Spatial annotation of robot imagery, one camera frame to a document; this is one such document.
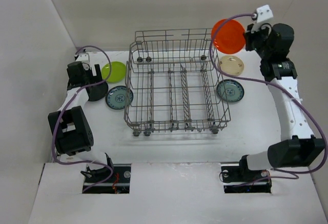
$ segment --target orange plate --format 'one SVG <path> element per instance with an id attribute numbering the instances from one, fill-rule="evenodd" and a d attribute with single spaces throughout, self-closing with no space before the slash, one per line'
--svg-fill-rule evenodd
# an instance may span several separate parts
<path id="1" fill-rule="evenodd" d="M 218 21 L 211 33 L 211 37 L 213 37 L 217 28 L 225 21 L 226 19 L 222 19 Z M 245 45 L 245 39 L 242 35 L 245 29 L 239 22 L 235 20 L 231 20 L 226 23 L 220 31 L 217 33 L 214 39 L 215 47 L 222 53 L 225 54 L 235 54 L 240 51 Z"/>

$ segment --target orange wire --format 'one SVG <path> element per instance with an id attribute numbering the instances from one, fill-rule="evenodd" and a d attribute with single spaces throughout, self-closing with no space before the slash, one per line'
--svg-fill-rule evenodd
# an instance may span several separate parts
<path id="1" fill-rule="evenodd" d="M 116 176 L 116 181 L 114 181 L 114 183 L 113 183 L 113 185 L 112 185 L 112 188 L 114 189 L 115 194 L 116 194 L 117 187 L 115 186 L 115 184 L 117 184 L 117 183 L 118 183 L 118 180 L 119 180 L 119 175 L 118 175 L 118 173 L 116 173 L 115 176 Z"/>

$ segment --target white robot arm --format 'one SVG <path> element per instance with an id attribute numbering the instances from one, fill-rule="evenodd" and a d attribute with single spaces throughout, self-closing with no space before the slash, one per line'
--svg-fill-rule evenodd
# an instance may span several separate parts
<path id="1" fill-rule="evenodd" d="M 102 80 L 99 65 L 91 68 L 90 62 L 75 61 L 68 64 L 67 73 L 69 76 L 67 86 L 67 96 L 63 105 L 56 111 L 48 115 L 48 121 L 53 133 L 55 123 L 59 113 L 64 109 L 77 90 L 85 85 L 93 84 Z M 108 92 L 107 83 L 82 89 L 75 99 L 67 106 L 62 121 L 57 131 L 55 146 L 59 154 L 76 156 L 82 160 L 97 161 L 107 164 L 108 156 L 96 150 L 91 150 L 93 146 L 93 135 L 84 115 L 83 107 L 87 101 L 97 101 L 105 97 Z"/>
<path id="2" fill-rule="evenodd" d="M 267 82 L 286 89 L 299 103 L 295 66 L 287 54 L 294 40 L 294 30 L 286 24 L 269 24 L 273 14 L 268 5 L 255 12 L 254 24 L 244 33 L 246 50 L 261 57 L 260 70 Z M 281 142 L 267 151 L 243 156 L 248 170 L 309 166 L 324 149 L 323 139 L 314 136 L 301 109 L 276 87 L 268 88 L 273 96 L 281 128 Z"/>

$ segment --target black circular base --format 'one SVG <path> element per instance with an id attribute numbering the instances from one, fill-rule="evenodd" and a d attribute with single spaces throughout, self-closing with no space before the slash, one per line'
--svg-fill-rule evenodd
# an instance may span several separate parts
<path id="1" fill-rule="evenodd" d="M 143 134 L 144 134 L 145 136 L 147 136 L 147 137 L 150 136 L 151 133 L 152 133 L 151 131 L 144 131 L 144 132 L 143 132 Z"/>
<path id="2" fill-rule="evenodd" d="M 91 87 L 89 92 L 89 101 L 95 102 L 101 100 L 103 97 L 106 96 L 108 92 L 108 85 L 106 82 L 101 83 L 100 85 Z"/>
<path id="3" fill-rule="evenodd" d="M 140 135 L 140 132 L 139 131 L 133 131 L 132 134 L 133 134 L 133 136 L 138 137 Z"/>

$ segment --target metal wire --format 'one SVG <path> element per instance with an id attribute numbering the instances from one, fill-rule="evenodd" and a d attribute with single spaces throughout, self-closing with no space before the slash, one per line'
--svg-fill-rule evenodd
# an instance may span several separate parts
<path id="1" fill-rule="evenodd" d="M 127 61 L 124 119 L 135 135 L 155 131 L 217 133 L 231 120 L 216 94 L 223 76 L 209 59 L 210 29 L 137 31 Z M 218 60 L 217 50 L 212 54 Z"/>

